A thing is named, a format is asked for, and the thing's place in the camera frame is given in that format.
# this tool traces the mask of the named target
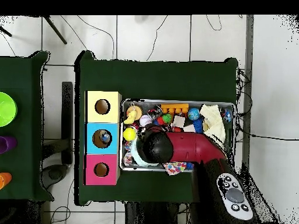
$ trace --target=orange toy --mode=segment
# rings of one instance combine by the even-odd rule
[[[172,116],[174,113],[185,113],[185,115],[188,113],[189,104],[182,103],[182,104],[161,104],[161,109],[163,113],[170,113]]]
[[[0,190],[3,189],[12,180],[10,173],[0,173]]]

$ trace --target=green toy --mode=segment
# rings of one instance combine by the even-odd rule
[[[171,123],[171,114],[170,113],[163,114],[162,119],[165,124],[170,124]]]
[[[17,112],[15,101],[8,94],[0,92],[0,127],[12,122]]]

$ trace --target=dark green tablecloth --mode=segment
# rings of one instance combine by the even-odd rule
[[[122,171],[116,186],[83,185],[84,91],[118,91],[123,99],[236,101],[235,58],[225,62],[134,62],[98,61],[90,51],[76,60],[75,137],[79,138],[76,157],[75,194],[77,203],[92,201],[193,202],[192,176],[181,173]]]
[[[0,190],[0,199],[52,200],[40,185],[41,162],[41,69],[48,53],[29,58],[0,57],[0,92],[16,102],[18,114],[0,135],[17,138],[15,149],[0,155],[0,172],[12,174],[12,181]]]

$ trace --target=metal tray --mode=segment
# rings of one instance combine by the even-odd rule
[[[119,158],[120,158],[120,168],[127,171],[153,171],[153,172],[165,172],[165,169],[162,164],[159,164],[157,166],[148,166],[148,167],[141,167],[138,166],[136,163],[132,164],[131,166],[126,166],[123,163],[124,155],[127,153],[127,151],[124,148],[124,139],[123,139],[123,131],[125,130],[125,125],[123,124],[123,116],[126,116],[126,111],[130,107],[130,104],[134,103],[136,106],[141,107],[142,112],[144,114],[147,113],[149,109],[152,109],[155,105],[159,104],[175,104],[175,103],[188,103],[189,108],[196,107],[200,108],[203,104],[207,106],[212,105],[218,105],[218,107],[224,107],[224,108],[230,108],[232,111],[232,121],[230,123],[226,123],[224,121],[224,128],[225,128],[225,143],[224,143],[224,151],[227,154],[227,158],[229,160],[233,160],[233,151],[235,150],[235,127],[236,127],[236,107],[233,103],[225,103],[225,102],[209,102],[209,101],[178,101],[178,100],[136,100],[136,99],[125,99],[121,103],[121,116],[120,118],[121,124],[120,124],[120,152],[119,152]],[[183,172],[192,172],[192,170],[184,170]]]

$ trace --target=white remote control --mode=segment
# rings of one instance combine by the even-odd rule
[[[230,215],[246,221],[253,217],[253,212],[242,191],[241,185],[233,175],[229,173],[219,175],[217,187]]]

